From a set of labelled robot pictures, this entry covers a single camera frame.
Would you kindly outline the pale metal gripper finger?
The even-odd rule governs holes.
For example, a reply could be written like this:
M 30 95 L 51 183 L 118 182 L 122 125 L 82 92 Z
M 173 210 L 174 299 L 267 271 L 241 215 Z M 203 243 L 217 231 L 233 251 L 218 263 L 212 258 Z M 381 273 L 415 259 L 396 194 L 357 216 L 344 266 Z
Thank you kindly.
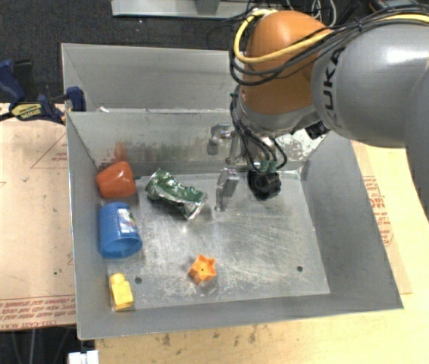
M 240 177 L 235 168 L 223 168 L 220 172 L 216 186 L 215 208 L 224 212 L 227 209 L 229 199 L 234 195 Z
M 229 123 L 218 123 L 210 129 L 210 138 L 207 145 L 207 153 L 209 155 L 217 155 L 219 152 L 219 145 L 222 140 L 233 139 L 234 132 L 230 129 Z

